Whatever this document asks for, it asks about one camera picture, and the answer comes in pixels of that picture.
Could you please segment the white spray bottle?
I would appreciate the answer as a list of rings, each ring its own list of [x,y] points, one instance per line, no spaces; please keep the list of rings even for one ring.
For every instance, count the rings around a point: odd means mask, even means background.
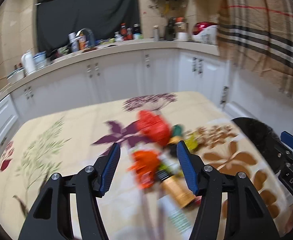
[[[68,34],[68,38],[69,38],[72,52],[74,53],[74,52],[78,51],[79,45],[78,45],[78,41],[76,39],[76,33]]]

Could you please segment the white kitchen cabinets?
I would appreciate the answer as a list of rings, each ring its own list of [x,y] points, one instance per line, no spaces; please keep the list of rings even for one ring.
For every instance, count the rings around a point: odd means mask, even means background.
[[[96,103],[183,91],[221,104],[226,63],[217,48],[116,46],[51,64],[0,94],[0,149],[24,122]]]

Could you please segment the plaid hanging cloth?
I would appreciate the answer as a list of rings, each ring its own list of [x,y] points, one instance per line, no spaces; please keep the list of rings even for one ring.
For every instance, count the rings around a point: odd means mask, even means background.
[[[220,0],[217,44],[293,100],[293,0]]]

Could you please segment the steel thermos bottle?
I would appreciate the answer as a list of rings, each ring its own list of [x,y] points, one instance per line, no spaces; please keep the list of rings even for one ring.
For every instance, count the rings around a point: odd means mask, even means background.
[[[153,26],[153,40],[156,42],[159,41],[159,26],[158,25]]]

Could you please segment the red label bottle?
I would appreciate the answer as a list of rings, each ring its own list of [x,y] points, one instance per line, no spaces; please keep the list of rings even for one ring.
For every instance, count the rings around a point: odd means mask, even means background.
[[[156,176],[165,193],[170,195],[180,208],[185,208],[195,201],[194,194],[179,179],[165,170],[158,170]]]

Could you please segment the black window curtain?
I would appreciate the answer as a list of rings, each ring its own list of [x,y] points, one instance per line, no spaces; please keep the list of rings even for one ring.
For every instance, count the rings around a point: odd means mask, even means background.
[[[87,28],[95,40],[112,38],[121,25],[140,23],[138,0],[37,0],[36,44],[51,54],[69,43],[68,35]]]

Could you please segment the floral beige tablecloth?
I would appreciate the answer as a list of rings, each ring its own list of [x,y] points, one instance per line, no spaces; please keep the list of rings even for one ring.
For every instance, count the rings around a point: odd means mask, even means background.
[[[197,92],[25,122],[0,157],[0,238],[281,239],[278,170]]]

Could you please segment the black trash bin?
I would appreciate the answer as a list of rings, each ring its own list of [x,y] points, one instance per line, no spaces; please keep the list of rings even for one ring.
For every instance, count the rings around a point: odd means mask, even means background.
[[[273,129],[259,120],[248,117],[234,118],[232,122],[254,144],[273,172],[277,174],[283,167],[284,158],[280,139]]]

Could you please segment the orange soap dispenser bottle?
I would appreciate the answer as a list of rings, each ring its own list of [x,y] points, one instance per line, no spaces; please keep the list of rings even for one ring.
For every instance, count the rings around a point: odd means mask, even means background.
[[[86,37],[84,35],[79,36],[79,49],[84,50],[86,48]]]

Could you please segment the yellow packaging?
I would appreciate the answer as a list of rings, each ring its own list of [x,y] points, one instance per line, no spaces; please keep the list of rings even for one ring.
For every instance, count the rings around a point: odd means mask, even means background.
[[[197,136],[194,132],[187,133],[184,137],[184,142],[190,153],[194,153],[198,148]]]

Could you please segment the orange wrapper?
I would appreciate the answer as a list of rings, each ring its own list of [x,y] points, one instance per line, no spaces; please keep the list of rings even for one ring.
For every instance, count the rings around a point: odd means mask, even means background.
[[[156,172],[161,164],[158,153],[153,150],[136,150],[131,154],[133,164],[128,171],[135,172],[136,182],[141,189],[154,185]]]

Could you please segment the red white rice cooker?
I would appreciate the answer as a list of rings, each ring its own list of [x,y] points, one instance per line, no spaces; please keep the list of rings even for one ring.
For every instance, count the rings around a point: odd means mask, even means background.
[[[203,44],[217,45],[217,24],[198,22],[193,26],[192,40]]]

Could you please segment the red plastic bag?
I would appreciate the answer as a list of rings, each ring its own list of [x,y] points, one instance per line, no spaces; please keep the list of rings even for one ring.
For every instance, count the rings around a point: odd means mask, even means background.
[[[152,142],[166,146],[171,138],[169,124],[158,114],[141,110],[138,112],[136,128]]]

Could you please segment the white electric kettle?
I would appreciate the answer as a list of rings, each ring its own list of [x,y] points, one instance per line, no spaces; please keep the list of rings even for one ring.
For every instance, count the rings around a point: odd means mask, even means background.
[[[33,54],[30,50],[24,53],[21,57],[21,63],[25,69],[26,75],[30,75],[36,71],[36,66],[33,60]]]

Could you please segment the green yellow label bottle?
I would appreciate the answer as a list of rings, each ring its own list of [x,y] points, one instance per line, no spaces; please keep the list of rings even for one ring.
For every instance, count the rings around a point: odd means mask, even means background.
[[[170,154],[174,157],[177,156],[177,144],[183,140],[183,126],[181,124],[177,124],[172,126],[171,129],[171,137],[167,144],[167,148],[170,151]]]

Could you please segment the dark sauce bottle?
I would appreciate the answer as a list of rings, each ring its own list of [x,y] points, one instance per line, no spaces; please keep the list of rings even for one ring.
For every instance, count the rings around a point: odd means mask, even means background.
[[[126,28],[125,23],[121,24],[120,34],[121,34],[123,40],[126,41],[128,32],[127,32],[127,28]]]

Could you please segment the black cap jar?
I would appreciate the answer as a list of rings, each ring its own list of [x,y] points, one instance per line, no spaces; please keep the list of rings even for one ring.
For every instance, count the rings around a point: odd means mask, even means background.
[[[140,25],[138,23],[134,24],[133,27],[133,38],[134,40],[138,40],[140,38],[141,35],[141,28]]]

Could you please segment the chrome sink faucet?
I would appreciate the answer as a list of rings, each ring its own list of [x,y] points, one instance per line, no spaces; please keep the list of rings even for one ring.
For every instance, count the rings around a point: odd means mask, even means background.
[[[93,48],[96,44],[95,36],[93,32],[89,28],[83,28],[78,31],[76,34],[77,41],[79,40],[79,36],[84,35],[86,37],[86,48]]]

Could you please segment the white green wrapper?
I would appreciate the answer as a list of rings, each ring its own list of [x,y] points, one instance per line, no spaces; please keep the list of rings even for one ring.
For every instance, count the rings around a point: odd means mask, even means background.
[[[158,158],[161,161],[161,165],[164,170],[166,170],[167,172],[170,172],[171,174],[176,175],[178,177],[183,176],[183,172],[181,170],[181,167],[176,161],[172,160],[164,153],[161,153],[158,156]]]

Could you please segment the black knife block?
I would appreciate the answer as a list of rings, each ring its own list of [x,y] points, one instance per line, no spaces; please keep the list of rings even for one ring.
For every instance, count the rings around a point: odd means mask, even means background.
[[[165,26],[164,39],[166,41],[173,41],[175,39],[175,18],[168,19],[168,23]]]

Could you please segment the white blender jug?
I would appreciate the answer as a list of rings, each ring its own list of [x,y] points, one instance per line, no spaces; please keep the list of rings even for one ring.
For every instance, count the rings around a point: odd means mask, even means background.
[[[177,17],[175,22],[176,40],[181,42],[187,42],[189,39],[188,35],[188,24],[184,17]]]

